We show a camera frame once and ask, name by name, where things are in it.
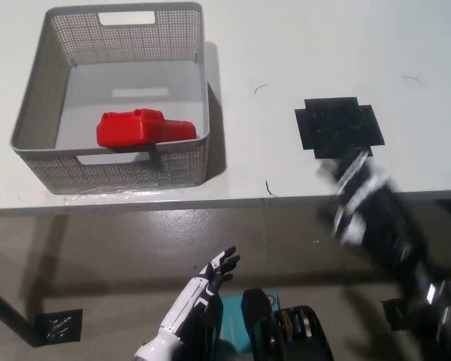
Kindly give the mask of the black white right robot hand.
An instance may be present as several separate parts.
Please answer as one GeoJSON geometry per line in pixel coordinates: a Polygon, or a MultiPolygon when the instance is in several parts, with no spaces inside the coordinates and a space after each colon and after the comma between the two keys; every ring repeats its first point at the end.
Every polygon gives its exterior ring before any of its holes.
{"type": "Polygon", "coordinates": [[[319,215],[341,244],[364,249],[397,245],[402,201],[387,174],[369,162],[366,151],[324,160],[319,174],[332,183],[337,202],[335,211],[319,215]]]}

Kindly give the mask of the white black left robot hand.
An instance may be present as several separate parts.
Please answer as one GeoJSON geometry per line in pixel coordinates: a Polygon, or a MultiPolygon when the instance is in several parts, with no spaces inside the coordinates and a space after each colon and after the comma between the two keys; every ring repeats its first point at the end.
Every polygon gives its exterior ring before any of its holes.
{"type": "Polygon", "coordinates": [[[207,263],[182,289],[160,323],[159,332],[168,332],[183,341],[198,325],[222,284],[233,278],[232,271],[240,259],[236,246],[232,246],[207,263]]]}

